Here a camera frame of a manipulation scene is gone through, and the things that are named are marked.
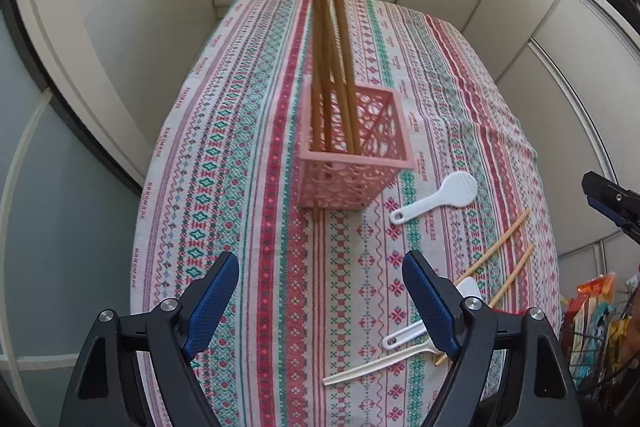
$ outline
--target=white spatula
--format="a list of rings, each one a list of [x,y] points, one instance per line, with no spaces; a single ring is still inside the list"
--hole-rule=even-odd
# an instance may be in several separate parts
[[[462,208],[471,204],[477,195],[478,182],[471,174],[463,171],[452,172],[444,178],[435,194],[394,210],[389,214],[389,220],[394,225],[402,225],[402,223],[444,204]]]

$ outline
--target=blue gripper pad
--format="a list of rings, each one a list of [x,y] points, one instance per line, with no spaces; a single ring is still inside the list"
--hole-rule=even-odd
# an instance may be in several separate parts
[[[402,261],[402,279],[433,344],[456,360],[460,344],[456,340],[454,317],[412,254]]]
[[[594,200],[590,196],[587,196],[587,203],[589,203],[589,206],[591,208],[595,208],[599,213],[609,217],[609,219],[612,220],[616,224],[616,226],[622,227],[623,225],[628,224],[628,220],[626,220],[622,216],[619,216],[613,210],[610,210],[610,208],[600,203],[598,200]]]
[[[193,360],[209,347],[231,294],[236,289],[239,273],[238,258],[229,255],[191,314],[187,341],[182,348],[188,360]]]

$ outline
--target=long wooden stick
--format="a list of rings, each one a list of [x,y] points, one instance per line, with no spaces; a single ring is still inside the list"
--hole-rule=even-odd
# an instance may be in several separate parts
[[[320,150],[320,90],[321,90],[321,75],[320,75],[320,62],[321,62],[321,49],[319,33],[319,7],[318,0],[313,0],[312,10],[312,49],[313,49],[313,77],[311,80],[311,133],[312,142],[311,149],[314,151]]]
[[[353,78],[353,57],[351,56],[351,41],[349,39],[349,25],[347,13],[344,8],[344,0],[334,0],[335,15],[338,22],[338,34],[340,35],[340,48],[342,51],[342,63],[344,65],[344,78],[347,83],[347,97],[349,105],[349,118],[351,120],[351,132],[355,154],[360,154],[360,124],[358,123],[358,108],[356,105],[356,88]]]
[[[484,252],[480,259],[478,259],[469,268],[467,268],[466,271],[456,279],[454,284],[460,284],[463,279],[466,279],[471,274],[473,274],[487,259],[489,259],[498,250],[498,248],[505,244],[507,239],[511,237],[511,234],[518,229],[518,227],[524,222],[525,219],[527,219],[527,217],[529,217],[530,213],[531,209],[527,208],[522,214],[520,214],[520,217],[516,219],[513,224],[500,236],[500,239],[498,239],[498,241],[496,241],[491,246],[491,248],[489,248],[489,250]]]
[[[347,98],[347,90],[344,87],[344,80],[342,79],[342,66],[340,64],[340,55],[338,54],[338,47],[335,44],[334,25],[331,20],[331,14],[328,11],[326,20],[328,21],[328,34],[326,35],[326,42],[329,44],[329,53],[331,55],[331,70],[334,74],[335,92],[338,99],[338,108],[340,109],[340,123],[342,125],[342,132],[344,134],[344,142],[347,145],[347,152],[349,154],[355,154],[355,146],[353,144],[353,131],[351,130],[351,119],[349,114],[349,102]]]
[[[318,83],[316,84],[316,92],[322,92],[322,119],[324,123],[324,150],[331,152],[333,150],[332,143],[332,103],[331,103],[331,78],[329,60],[326,55],[326,42],[322,38],[322,0],[313,0],[313,49],[314,49],[314,68],[318,71]],[[319,96],[316,102],[316,115],[319,118]]]
[[[531,257],[531,254],[533,253],[533,249],[534,249],[533,245],[529,245],[529,248],[527,248],[523,256],[520,258],[520,260],[516,264],[516,267],[507,277],[507,280],[500,287],[498,292],[495,294],[494,298],[491,299],[491,302],[489,302],[489,308],[493,309],[495,305],[497,305],[500,302],[502,297],[504,297],[504,294],[507,293],[510,286],[513,284],[513,281],[516,280],[516,277],[518,276],[522,268],[524,268],[525,264],[527,264],[529,257]],[[447,358],[447,355],[442,355],[438,360],[436,360],[436,365],[440,365],[441,363],[443,363],[446,360],[446,358]]]

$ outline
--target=metal screw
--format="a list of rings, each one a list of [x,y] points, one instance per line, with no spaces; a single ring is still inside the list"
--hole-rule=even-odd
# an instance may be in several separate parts
[[[178,307],[178,301],[175,299],[165,299],[160,304],[160,308],[163,312],[172,312]]]
[[[482,308],[482,301],[476,297],[468,297],[465,299],[465,306],[470,310],[479,310]]]
[[[109,322],[113,318],[113,312],[111,310],[105,310],[98,315],[100,322]]]
[[[532,308],[529,310],[529,315],[533,317],[537,321],[541,321],[545,318],[545,312],[543,312],[540,308]]]

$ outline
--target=tablecloth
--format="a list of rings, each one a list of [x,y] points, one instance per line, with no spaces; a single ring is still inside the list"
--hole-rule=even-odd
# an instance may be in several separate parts
[[[526,207],[526,225],[476,279],[488,301],[535,244],[501,306],[539,306],[557,327],[558,266],[536,153],[453,26],[346,0],[356,81],[398,90],[417,168],[363,212],[314,219],[296,205],[310,10],[310,0],[236,0],[188,74],[143,187],[132,313],[179,296],[230,250],[238,288],[192,364],[222,425],[418,426],[447,371],[430,356],[335,387],[321,378],[384,355],[382,337],[419,319],[402,283],[405,252],[421,250],[455,279]],[[471,206],[390,224],[389,212],[460,169],[478,181]],[[141,372],[157,424],[169,425],[148,358]]]

